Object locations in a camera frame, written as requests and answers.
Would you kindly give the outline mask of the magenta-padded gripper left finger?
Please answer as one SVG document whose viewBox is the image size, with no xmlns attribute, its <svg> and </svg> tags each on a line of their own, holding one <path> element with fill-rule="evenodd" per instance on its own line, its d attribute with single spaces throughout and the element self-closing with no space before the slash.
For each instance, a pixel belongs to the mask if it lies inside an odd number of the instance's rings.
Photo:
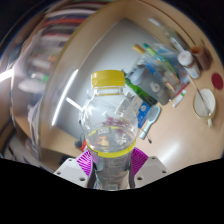
<svg viewBox="0 0 224 224">
<path fill-rule="evenodd" d="M 84 188 L 97 188 L 93 161 L 88 150 L 77 158 L 66 159 L 54 174 Z"/>
</svg>

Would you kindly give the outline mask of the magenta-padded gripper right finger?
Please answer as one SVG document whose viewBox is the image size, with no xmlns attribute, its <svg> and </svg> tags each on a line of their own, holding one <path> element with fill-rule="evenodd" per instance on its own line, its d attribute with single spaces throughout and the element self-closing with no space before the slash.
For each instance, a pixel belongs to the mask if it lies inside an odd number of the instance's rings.
<svg viewBox="0 0 224 224">
<path fill-rule="evenodd" d="M 149 157 L 140 149 L 134 148 L 129 174 L 131 188 L 144 187 L 169 174 L 169 170 L 156 156 Z"/>
</svg>

